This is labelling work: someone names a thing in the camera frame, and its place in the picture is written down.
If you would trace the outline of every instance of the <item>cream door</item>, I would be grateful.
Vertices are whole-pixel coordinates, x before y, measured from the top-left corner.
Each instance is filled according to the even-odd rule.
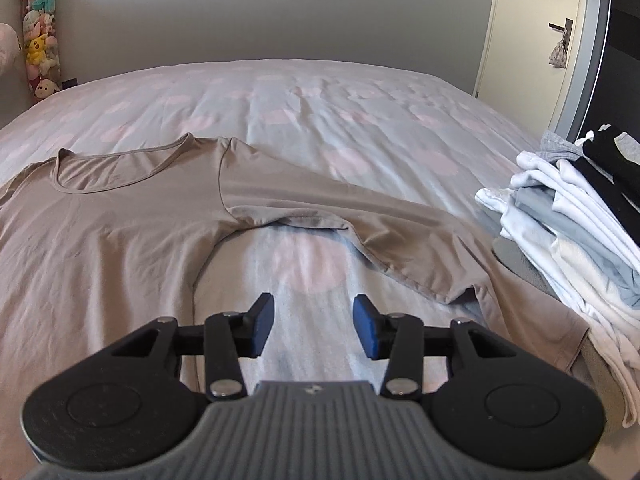
[[[579,1],[495,1],[477,97],[535,137],[549,126],[573,67],[549,65],[549,54],[562,40],[562,32],[549,23],[564,27],[569,18],[575,25]]]

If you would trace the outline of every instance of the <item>pile of clothes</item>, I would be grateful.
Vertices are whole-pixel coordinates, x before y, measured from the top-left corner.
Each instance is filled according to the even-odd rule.
[[[640,413],[638,139],[610,124],[575,144],[545,132],[539,152],[518,155],[509,189],[476,194],[501,215],[496,257],[590,326],[585,351],[619,387],[624,427]]]

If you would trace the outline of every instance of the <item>yellow plush toy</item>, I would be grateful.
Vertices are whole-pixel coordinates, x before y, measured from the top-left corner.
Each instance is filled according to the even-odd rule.
[[[32,65],[39,65],[45,59],[47,54],[45,53],[45,40],[47,34],[39,36],[35,40],[31,40],[27,45],[27,63]]]

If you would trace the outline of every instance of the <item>ribbed gray surface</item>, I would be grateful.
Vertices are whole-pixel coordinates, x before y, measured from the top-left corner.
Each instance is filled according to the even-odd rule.
[[[187,440],[127,470],[41,466],[25,480],[602,480],[586,463],[518,473],[450,446],[420,406],[356,383],[262,383],[243,400],[212,404]]]

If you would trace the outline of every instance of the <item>mattress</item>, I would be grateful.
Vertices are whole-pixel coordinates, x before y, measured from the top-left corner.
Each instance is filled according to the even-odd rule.
[[[481,187],[505,187],[516,155],[537,144],[430,75],[306,60],[191,64],[83,84],[35,105],[0,130],[0,181],[62,147],[122,152],[186,132],[238,137],[336,180],[445,209],[474,221],[487,244],[498,225],[473,196]],[[482,322],[474,298],[427,300],[376,272],[332,232],[283,225],[219,244],[194,284],[193,316],[179,322],[246,310],[265,291],[275,297],[276,318],[263,356],[241,362],[250,391],[259,380],[367,380],[377,387],[385,362],[369,361],[359,345],[351,322],[357,294],[382,312],[411,313],[430,325],[461,316]],[[444,359],[426,359],[424,377],[426,390],[442,384]]]

